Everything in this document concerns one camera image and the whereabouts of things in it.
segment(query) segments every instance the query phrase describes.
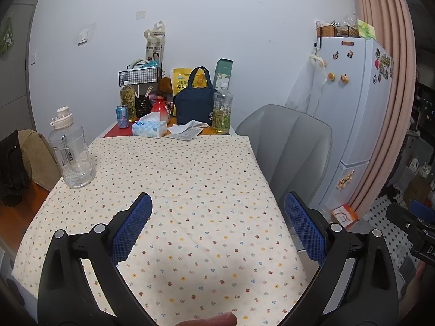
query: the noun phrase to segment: clear water bottle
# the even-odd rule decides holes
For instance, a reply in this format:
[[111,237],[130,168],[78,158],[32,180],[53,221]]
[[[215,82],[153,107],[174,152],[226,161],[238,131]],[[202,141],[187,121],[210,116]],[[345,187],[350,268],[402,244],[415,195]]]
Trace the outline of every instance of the clear water bottle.
[[50,125],[53,131],[48,141],[65,183],[72,189],[89,184],[95,177],[95,167],[88,152],[83,126],[73,122],[73,115],[67,106],[58,109],[57,117]]
[[228,91],[228,82],[222,82],[220,90],[213,96],[212,131],[218,134],[229,133],[231,119],[231,105],[233,95]]

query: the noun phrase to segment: table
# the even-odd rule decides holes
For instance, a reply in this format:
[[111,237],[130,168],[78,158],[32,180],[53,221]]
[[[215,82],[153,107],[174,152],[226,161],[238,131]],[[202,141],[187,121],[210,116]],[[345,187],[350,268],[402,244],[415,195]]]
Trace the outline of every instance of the table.
[[[176,118],[170,118],[169,119],[169,123],[168,123],[167,126],[171,127],[172,125],[176,125],[176,124],[177,124],[177,119]],[[165,136],[167,136],[169,134],[170,134],[170,132],[166,131]],[[230,126],[230,133],[229,134],[232,135],[232,136],[236,135],[236,132],[234,131],[232,126]],[[127,128],[119,128],[118,122],[116,122],[116,123],[113,123],[112,125],[110,125],[98,137],[107,138],[107,137],[132,136],[132,135],[133,135],[133,132],[131,130],[131,124]],[[210,127],[206,127],[206,128],[204,128],[204,130],[202,130],[200,135],[216,135],[216,133],[214,133]]]
[[230,310],[239,325],[277,324],[302,295],[305,272],[247,137],[97,138],[89,150],[95,179],[77,190],[61,179],[20,245],[13,275],[31,294],[54,231],[88,232],[147,192],[153,214],[118,269],[159,325]]

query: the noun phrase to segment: bottle label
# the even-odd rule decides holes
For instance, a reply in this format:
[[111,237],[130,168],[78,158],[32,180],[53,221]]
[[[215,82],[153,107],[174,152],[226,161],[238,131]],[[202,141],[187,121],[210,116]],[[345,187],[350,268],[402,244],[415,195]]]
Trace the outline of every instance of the bottle label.
[[[62,145],[67,147],[67,137],[62,136],[61,139]],[[60,151],[62,166],[65,166],[67,163],[71,163],[74,161],[74,155],[69,148],[61,149]]]

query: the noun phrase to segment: white refrigerator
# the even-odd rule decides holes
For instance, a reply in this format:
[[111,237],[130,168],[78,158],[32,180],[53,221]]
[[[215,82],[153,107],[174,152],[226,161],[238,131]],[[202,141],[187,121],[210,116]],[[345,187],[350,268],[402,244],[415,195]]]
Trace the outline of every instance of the white refrigerator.
[[323,38],[318,55],[328,80],[313,87],[308,115],[331,127],[332,148],[310,208],[330,212],[349,202],[370,162],[387,110],[393,60],[377,41],[363,38]]

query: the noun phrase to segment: brown plush toy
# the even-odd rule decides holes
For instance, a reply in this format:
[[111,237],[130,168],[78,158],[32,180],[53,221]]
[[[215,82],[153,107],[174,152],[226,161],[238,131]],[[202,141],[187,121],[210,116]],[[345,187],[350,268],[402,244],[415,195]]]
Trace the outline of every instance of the brown plush toy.
[[163,77],[158,86],[157,86],[157,93],[159,94],[172,94],[172,85],[170,83],[169,77]]

